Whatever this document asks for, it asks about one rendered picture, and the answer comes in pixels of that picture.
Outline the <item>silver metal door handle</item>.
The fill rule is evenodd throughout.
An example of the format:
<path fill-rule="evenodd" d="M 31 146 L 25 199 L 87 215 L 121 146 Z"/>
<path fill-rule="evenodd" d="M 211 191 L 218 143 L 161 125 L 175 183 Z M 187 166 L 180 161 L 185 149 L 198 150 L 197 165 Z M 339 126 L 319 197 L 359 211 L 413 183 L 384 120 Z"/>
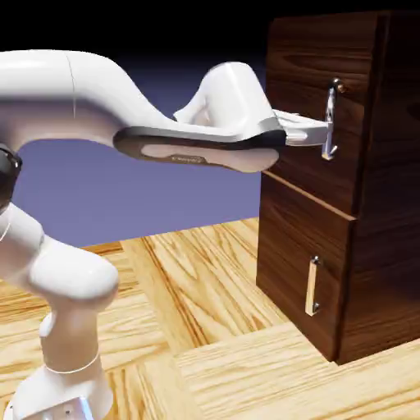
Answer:
<path fill-rule="evenodd" d="M 338 94 L 341 94 L 344 91 L 345 87 L 342 80 L 337 77 L 334 78 L 331 81 L 330 87 L 328 89 L 328 98 L 326 101 L 325 112 L 325 122 L 328 124 L 328 130 L 326 135 L 326 141 L 322 145 L 322 158 L 327 161 L 333 159 L 334 154 L 338 149 L 338 146 L 334 145 L 332 142 L 332 134 L 334 130 L 336 98 Z"/>

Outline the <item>dark wood cabinet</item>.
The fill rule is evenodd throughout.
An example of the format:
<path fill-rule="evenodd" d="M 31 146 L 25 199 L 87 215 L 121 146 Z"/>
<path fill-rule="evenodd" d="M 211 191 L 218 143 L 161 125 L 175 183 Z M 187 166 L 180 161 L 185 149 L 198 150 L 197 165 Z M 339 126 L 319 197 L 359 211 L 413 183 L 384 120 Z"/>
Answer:
<path fill-rule="evenodd" d="M 420 338 L 420 11 L 377 14 L 336 358 Z M 337 211 L 273 168 L 289 183 Z"/>

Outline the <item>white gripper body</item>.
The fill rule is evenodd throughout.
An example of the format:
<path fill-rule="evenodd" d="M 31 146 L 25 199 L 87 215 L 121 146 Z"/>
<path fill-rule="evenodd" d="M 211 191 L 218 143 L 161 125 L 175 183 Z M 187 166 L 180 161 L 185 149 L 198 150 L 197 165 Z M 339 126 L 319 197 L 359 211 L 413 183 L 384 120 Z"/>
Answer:
<path fill-rule="evenodd" d="M 330 133 L 329 122 L 279 110 L 274 110 L 274 113 L 286 133 L 287 146 L 318 146 L 326 142 Z"/>

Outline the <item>dark wood cabinet door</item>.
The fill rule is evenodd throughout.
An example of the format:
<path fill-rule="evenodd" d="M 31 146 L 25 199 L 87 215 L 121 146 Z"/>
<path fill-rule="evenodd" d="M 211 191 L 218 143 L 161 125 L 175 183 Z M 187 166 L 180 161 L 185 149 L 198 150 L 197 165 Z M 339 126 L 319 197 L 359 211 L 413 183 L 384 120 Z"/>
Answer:
<path fill-rule="evenodd" d="M 356 220 L 289 183 L 262 175 L 257 285 L 332 361 L 336 358 L 348 243 Z M 317 312 L 305 312 L 308 268 L 318 256 Z"/>
<path fill-rule="evenodd" d="M 322 120 L 332 80 L 344 85 L 333 158 L 323 159 L 319 147 L 287 147 L 273 172 L 347 214 L 354 213 L 376 29 L 375 12 L 356 12 L 280 18 L 269 32 L 266 92 L 274 108 Z"/>

